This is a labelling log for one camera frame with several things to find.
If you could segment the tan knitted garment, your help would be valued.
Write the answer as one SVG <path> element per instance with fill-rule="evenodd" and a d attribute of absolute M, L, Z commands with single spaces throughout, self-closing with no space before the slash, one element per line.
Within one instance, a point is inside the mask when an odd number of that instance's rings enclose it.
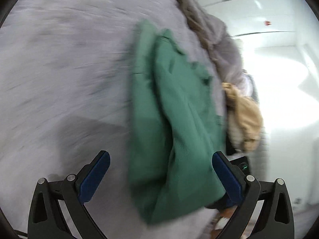
<path fill-rule="evenodd" d="M 258 103 L 231 83 L 223 83 L 228 114 L 228 137 L 234 149 L 249 153 L 261 139 L 263 118 Z"/>

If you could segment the green work jacket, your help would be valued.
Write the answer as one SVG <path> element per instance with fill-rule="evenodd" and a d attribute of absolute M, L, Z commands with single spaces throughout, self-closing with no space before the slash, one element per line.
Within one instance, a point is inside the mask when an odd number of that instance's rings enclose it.
<path fill-rule="evenodd" d="M 192 62 L 168 29 L 143 21 L 132 72 L 129 186 L 140 216 L 154 225 L 190 214 L 225 194 L 212 166 L 224 148 L 213 76 Z"/>

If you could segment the lavender quilted bedspread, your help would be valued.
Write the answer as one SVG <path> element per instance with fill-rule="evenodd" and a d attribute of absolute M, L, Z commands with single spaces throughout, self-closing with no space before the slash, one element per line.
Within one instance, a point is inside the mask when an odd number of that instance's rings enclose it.
<path fill-rule="evenodd" d="M 137 24 L 170 29 L 216 76 L 175 0 L 19 0 L 1 28 L 1 208 L 25 231 L 41 177 L 64 179 L 95 155 L 111 166 L 89 213 L 108 238 L 197 238 L 201 209 L 147 226 L 127 185 L 131 57 Z"/>

